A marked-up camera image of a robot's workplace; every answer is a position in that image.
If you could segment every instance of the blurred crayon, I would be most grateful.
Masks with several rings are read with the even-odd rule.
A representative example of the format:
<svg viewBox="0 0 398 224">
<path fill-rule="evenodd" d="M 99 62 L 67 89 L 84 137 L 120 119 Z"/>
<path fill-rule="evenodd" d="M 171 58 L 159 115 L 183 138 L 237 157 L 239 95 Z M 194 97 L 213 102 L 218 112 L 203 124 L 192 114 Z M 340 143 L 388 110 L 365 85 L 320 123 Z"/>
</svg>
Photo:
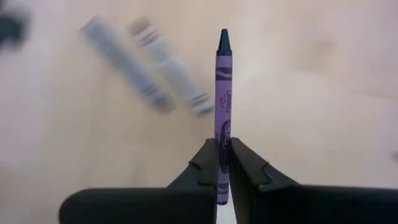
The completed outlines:
<svg viewBox="0 0 398 224">
<path fill-rule="evenodd" d="M 81 29 L 92 45 L 120 71 L 122 71 L 134 88 L 144 95 L 152 105 L 162 112 L 169 112 L 173 106 L 169 97 L 161 91 L 146 71 L 118 45 L 116 35 L 98 18 L 94 18 Z"/>
<path fill-rule="evenodd" d="M 203 115 L 213 111 L 213 102 L 209 100 L 208 94 L 189 79 L 187 69 L 174 57 L 167 41 L 146 17 L 133 22 L 130 32 L 150 59 L 157 64 L 160 72 L 188 100 L 195 114 Z"/>
</svg>

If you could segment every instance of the dark blurred object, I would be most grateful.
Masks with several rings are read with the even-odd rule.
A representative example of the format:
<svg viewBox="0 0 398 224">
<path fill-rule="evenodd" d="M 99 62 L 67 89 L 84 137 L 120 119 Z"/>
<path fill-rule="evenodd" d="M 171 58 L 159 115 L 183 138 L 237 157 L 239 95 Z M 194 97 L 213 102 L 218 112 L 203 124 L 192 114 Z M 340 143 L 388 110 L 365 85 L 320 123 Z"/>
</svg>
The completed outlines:
<svg viewBox="0 0 398 224">
<path fill-rule="evenodd" d="M 398 223 L 398 190 L 301 185 L 231 139 L 228 154 L 237 224 Z M 165 189 L 91 189 L 69 197 L 61 224 L 214 224 L 218 145 L 207 139 Z"/>
<path fill-rule="evenodd" d="M 25 40 L 26 19 L 17 12 L 0 13 L 0 46 L 7 41 L 15 45 Z"/>
</svg>

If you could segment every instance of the crayon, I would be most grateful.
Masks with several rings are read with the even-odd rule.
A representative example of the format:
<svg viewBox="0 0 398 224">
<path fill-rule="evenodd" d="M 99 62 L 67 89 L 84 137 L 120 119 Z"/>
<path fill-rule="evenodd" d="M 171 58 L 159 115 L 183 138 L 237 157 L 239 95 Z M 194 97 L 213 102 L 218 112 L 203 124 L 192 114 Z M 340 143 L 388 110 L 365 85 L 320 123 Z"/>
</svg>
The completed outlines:
<svg viewBox="0 0 398 224">
<path fill-rule="evenodd" d="M 94 18 L 81 31 L 116 68 L 122 71 L 138 92 L 144 95 L 161 112 L 169 112 L 172 103 L 146 71 L 118 45 L 116 35 L 98 18 Z"/>
<path fill-rule="evenodd" d="M 149 58 L 157 64 L 159 71 L 187 99 L 195 114 L 204 115 L 213 111 L 214 105 L 208 94 L 189 79 L 187 69 L 174 57 L 167 41 L 146 17 L 133 22 L 130 32 Z"/>
<path fill-rule="evenodd" d="M 216 54 L 216 99 L 215 99 L 215 138 L 220 146 L 220 168 L 218 172 L 217 204 L 228 203 L 229 167 L 227 150 L 231 145 L 232 109 L 232 50 L 228 31 L 221 31 Z"/>
</svg>

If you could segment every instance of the blurred object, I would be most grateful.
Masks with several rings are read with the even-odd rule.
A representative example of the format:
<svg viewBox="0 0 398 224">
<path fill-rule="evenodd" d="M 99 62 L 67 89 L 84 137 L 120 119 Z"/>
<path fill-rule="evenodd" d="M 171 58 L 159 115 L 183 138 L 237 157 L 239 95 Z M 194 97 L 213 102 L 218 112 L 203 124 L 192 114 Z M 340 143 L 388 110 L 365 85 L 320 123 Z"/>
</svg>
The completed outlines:
<svg viewBox="0 0 398 224">
<path fill-rule="evenodd" d="M 130 31 L 169 82 L 189 101 L 195 114 L 213 111 L 213 103 L 208 94 L 189 79 L 187 69 L 174 57 L 167 41 L 160 36 L 148 18 L 142 17 L 133 22 Z"/>
<path fill-rule="evenodd" d="M 139 93 L 145 95 L 157 109 L 164 113 L 172 110 L 172 103 L 166 94 L 156 86 L 146 71 L 138 66 L 132 57 L 123 52 L 117 44 L 116 35 L 109 27 L 106 27 L 98 18 L 94 18 L 82 28 L 82 31 L 87 39 L 115 67 L 125 73 Z"/>
<path fill-rule="evenodd" d="M 27 16 L 19 11 L 0 14 L 0 45 L 7 41 L 19 45 L 25 40 Z"/>
</svg>

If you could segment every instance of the wooden surface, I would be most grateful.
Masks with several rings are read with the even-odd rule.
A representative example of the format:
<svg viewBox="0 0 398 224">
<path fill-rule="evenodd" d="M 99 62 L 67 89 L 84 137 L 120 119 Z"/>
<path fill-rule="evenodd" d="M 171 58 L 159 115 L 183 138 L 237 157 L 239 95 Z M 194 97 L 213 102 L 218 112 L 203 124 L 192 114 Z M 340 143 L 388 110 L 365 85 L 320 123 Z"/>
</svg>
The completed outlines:
<svg viewBox="0 0 398 224">
<path fill-rule="evenodd" d="M 56 223 L 62 200 L 88 187 L 166 186 L 213 135 L 213 115 L 194 117 L 159 76 L 178 108 L 162 116 L 150 110 L 79 35 L 93 16 L 144 60 L 126 27 L 147 15 L 212 98 L 215 50 L 227 27 L 233 136 L 301 183 L 398 187 L 393 0 L 15 0 L 7 7 L 29 11 L 31 26 L 23 48 L 0 52 L 1 223 Z"/>
</svg>

